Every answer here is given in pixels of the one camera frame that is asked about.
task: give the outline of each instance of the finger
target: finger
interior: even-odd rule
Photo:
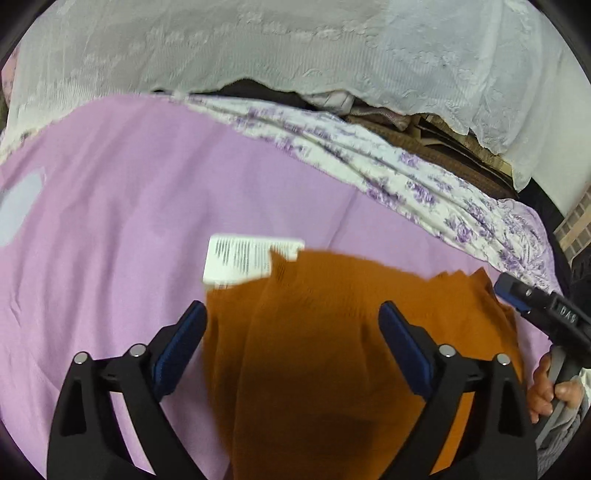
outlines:
[[[552,404],[540,397],[533,388],[530,388],[529,392],[527,392],[527,405],[530,410],[533,410],[539,415],[544,415],[545,417],[552,415]]]
[[[554,385],[542,370],[536,370],[534,373],[534,384],[531,390],[535,390],[546,401],[552,401],[554,399]]]
[[[556,398],[566,402],[568,408],[579,408],[583,401],[583,385],[578,378],[556,385]]]
[[[530,410],[530,417],[531,417],[531,422],[534,425],[540,421],[540,416],[538,415],[537,412],[535,412],[533,410]]]
[[[540,364],[534,371],[534,381],[536,381],[537,378],[548,378],[548,371],[550,370],[551,366],[552,356],[547,353],[540,359]]]

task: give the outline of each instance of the purple floral fabric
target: purple floral fabric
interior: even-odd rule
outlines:
[[[326,112],[254,100],[191,96],[189,108],[355,185],[445,243],[530,285],[560,290],[545,230],[518,202],[470,183]]]

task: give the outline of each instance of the pink bedsheet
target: pink bedsheet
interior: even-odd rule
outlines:
[[[214,233],[302,238],[424,277],[480,267],[498,276],[354,187],[162,99],[118,96],[78,109],[0,167],[0,189],[33,174],[43,189],[0,248],[0,414],[42,473],[73,355],[120,355],[204,299]],[[534,347],[547,349],[543,338]],[[205,475],[221,479],[228,459],[199,355],[163,406]],[[123,433],[149,469],[128,422]]]
[[[10,58],[2,68],[2,91],[7,105],[10,105],[12,96],[12,85],[14,84],[14,73],[17,70],[18,47],[12,52]]]

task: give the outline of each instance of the white lace curtain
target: white lace curtain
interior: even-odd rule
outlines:
[[[96,97],[250,77],[436,113],[505,152],[520,188],[561,45],[527,0],[58,0],[22,41],[3,146]]]

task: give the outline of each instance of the orange towel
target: orange towel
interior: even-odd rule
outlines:
[[[426,281],[344,255],[274,254],[270,278],[207,296],[204,368],[235,480],[379,479],[424,406],[380,334],[385,300],[464,356],[507,353],[521,376],[512,310],[484,270]],[[436,470],[450,465],[471,401]]]

